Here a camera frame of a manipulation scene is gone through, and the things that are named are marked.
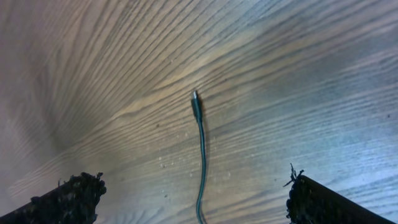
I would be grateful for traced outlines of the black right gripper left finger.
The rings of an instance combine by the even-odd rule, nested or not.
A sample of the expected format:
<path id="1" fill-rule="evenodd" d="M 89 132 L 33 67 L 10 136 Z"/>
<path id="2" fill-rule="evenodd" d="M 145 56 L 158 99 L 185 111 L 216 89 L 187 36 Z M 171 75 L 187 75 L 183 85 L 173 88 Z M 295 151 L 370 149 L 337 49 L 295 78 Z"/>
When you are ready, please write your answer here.
<path id="1" fill-rule="evenodd" d="M 69 181 L 1 217 L 2 224 L 93 224 L 96 206 L 106 193 L 102 172 L 82 172 Z"/>

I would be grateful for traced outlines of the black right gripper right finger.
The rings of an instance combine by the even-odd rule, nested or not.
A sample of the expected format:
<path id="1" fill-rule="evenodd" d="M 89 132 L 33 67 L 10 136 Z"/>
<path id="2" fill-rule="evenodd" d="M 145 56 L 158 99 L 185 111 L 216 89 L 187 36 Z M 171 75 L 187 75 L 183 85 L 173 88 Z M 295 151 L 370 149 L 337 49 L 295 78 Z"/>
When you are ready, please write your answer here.
<path id="1" fill-rule="evenodd" d="M 394 224 L 290 168 L 286 218 L 291 224 Z"/>

